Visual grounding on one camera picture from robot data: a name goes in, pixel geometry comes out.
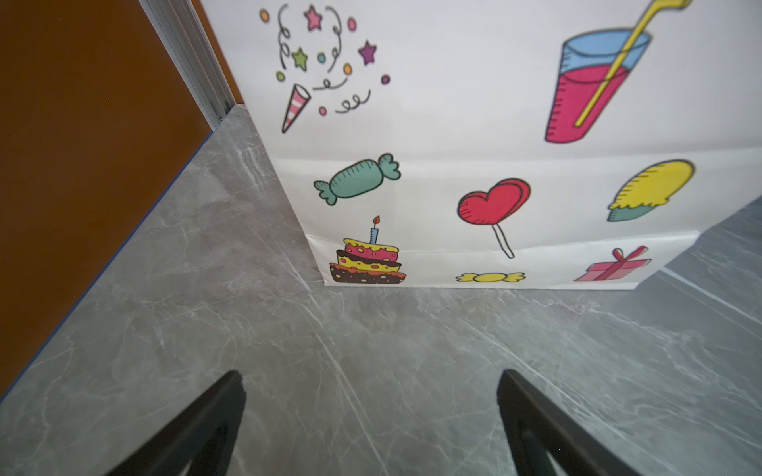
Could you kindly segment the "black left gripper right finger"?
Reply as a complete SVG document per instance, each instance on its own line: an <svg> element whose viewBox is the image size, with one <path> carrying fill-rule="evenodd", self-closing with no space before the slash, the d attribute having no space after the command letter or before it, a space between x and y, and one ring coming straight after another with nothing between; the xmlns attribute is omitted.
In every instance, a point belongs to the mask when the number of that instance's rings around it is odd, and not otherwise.
<svg viewBox="0 0 762 476"><path fill-rule="evenodd" d="M497 404L519 475L638 474L516 370L503 371Z"/></svg>

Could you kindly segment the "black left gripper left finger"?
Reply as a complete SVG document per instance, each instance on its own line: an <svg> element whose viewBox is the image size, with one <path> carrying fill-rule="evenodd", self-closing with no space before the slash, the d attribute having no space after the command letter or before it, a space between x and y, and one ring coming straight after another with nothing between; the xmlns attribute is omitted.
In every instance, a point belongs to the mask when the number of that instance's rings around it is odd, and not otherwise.
<svg viewBox="0 0 762 476"><path fill-rule="evenodd" d="M229 371L111 475L225 475L246 402L242 376Z"/></svg>

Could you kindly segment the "white printed paper bag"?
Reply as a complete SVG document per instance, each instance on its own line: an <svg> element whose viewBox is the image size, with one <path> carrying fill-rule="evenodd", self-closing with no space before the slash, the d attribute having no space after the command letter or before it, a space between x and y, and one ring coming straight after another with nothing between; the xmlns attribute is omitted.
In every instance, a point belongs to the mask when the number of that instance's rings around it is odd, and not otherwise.
<svg viewBox="0 0 762 476"><path fill-rule="evenodd" d="M629 290L761 194L757 1L208 1L329 286Z"/></svg>

